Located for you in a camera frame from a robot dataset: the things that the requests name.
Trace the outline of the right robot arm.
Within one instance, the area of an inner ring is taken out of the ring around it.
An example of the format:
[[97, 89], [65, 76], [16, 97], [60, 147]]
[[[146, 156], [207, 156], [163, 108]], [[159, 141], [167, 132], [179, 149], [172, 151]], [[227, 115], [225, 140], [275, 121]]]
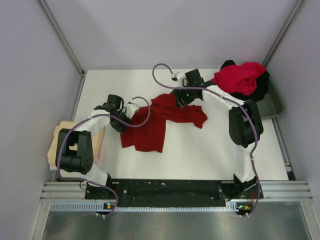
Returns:
[[259, 182], [254, 152], [264, 128], [257, 104], [233, 97], [211, 80], [204, 81], [198, 69], [185, 74], [171, 73], [171, 79], [178, 83], [178, 89], [172, 91], [178, 107], [184, 108], [200, 99], [227, 116], [228, 133], [236, 145], [236, 159], [233, 161], [233, 184], [221, 186], [218, 191], [225, 201], [245, 198]]

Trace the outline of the dark red t shirt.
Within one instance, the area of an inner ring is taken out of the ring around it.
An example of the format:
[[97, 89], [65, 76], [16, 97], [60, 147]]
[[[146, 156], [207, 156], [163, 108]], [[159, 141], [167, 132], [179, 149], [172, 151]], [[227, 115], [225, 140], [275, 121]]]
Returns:
[[166, 122], [192, 123], [201, 129], [208, 119], [199, 105], [177, 107], [174, 94], [164, 93], [151, 100], [150, 108], [147, 106], [133, 116], [132, 125], [141, 124], [146, 117], [147, 122], [140, 127], [127, 127], [120, 135], [121, 146], [128, 148], [134, 146], [140, 152], [162, 153], [166, 135]]

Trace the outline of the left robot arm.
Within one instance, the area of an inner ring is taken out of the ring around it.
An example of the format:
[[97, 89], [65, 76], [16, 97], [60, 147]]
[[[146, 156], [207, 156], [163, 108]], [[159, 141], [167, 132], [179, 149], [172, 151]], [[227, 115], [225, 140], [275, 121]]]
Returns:
[[139, 109], [133, 101], [124, 104], [120, 96], [110, 94], [107, 101], [97, 105], [88, 118], [71, 129], [61, 129], [58, 133], [55, 160], [59, 178], [65, 181], [89, 181], [97, 185], [98, 195], [109, 198], [114, 187], [108, 183], [110, 175], [94, 163], [93, 138], [108, 125], [123, 133]]

